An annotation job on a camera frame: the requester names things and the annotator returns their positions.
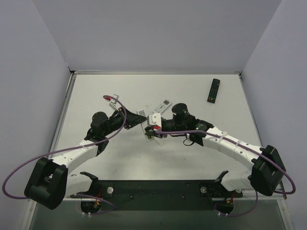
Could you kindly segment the white battery cover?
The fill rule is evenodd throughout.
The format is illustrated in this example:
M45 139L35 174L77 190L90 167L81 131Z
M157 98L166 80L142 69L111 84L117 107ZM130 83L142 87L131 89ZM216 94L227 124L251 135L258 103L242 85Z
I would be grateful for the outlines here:
M155 141L156 141L160 146L164 145L164 143L165 143L165 141L164 141L163 139L160 139L160 138L155 139Z

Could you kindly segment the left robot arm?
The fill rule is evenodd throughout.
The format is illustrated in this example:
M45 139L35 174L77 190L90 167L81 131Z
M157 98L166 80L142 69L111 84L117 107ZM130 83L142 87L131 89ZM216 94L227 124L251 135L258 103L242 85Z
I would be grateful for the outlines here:
M74 174L73 171L105 150L109 134L122 127L133 128L146 120L146 117L122 108L111 117L104 112L95 113L86 137L78 146L51 159L42 157L36 162L24 195L51 210L64 198L78 193L95 196L98 178L88 172Z

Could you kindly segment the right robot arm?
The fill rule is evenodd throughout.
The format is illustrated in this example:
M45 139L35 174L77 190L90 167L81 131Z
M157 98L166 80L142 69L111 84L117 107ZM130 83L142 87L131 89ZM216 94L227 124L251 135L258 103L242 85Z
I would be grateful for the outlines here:
M227 191L254 189L265 196L276 193L276 188L286 172L276 148L263 148L232 137L191 115L184 103L175 104L172 114L172 119L164 119L160 113L148 115L145 134L157 138L166 138L169 135L185 136L194 144L217 150L241 163L245 170L227 172L222 176L220 183Z

